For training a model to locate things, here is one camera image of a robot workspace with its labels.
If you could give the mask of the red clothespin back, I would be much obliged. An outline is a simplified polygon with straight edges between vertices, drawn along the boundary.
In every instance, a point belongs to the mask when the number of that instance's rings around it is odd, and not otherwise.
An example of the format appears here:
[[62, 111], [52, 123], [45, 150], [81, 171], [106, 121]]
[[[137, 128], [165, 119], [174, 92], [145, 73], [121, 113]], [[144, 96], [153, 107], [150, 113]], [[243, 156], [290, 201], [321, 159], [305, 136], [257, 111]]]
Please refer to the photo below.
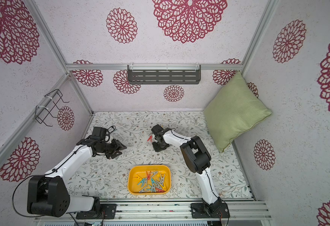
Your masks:
[[151, 173], [151, 171], [147, 171], [147, 172], [146, 172], [146, 177], [147, 177], [147, 180], [148, 180], [148, 181], [150, 181], [151, 178], [152, 178], [152, 177], [150, 176], [150, 173]]

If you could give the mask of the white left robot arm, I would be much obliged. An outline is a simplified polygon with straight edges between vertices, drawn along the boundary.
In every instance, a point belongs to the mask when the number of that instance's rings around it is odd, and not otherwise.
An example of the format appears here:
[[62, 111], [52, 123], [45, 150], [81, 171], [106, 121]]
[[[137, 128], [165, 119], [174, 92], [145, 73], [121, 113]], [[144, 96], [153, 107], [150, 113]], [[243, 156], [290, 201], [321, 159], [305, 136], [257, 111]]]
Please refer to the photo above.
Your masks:
[[82, 139], [71, 153], [44, 175], [33, 176], [28, 183], [27, 212], [41, 216], [61, 217], [78, 213], [86, 217], [102, 215], [99, 197], [73, 196], [67, 185], [74, 173], [90, 158], [105, 156], [113, 159], [127, 147], [117, 139]]

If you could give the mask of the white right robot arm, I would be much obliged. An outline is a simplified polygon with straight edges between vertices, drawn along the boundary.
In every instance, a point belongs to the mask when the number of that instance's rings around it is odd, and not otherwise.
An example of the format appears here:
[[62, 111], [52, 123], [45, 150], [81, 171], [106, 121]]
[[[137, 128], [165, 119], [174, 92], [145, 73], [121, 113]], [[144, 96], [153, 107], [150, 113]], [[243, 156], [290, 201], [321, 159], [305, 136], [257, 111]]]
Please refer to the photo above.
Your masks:
[[162, 128], [155, 125], [151, 129], [155, 141], [152, 143], [156, 152], [166, 150], [170, 146], [180, 148], [188, 169], [195, 173], [200, 185], [203, 212], [209, 217], [218, 214], [221, 210], [222, 199], [215, 189], [211, 177], [211, 155], [198, 136], [185, 137], [171, 128]]

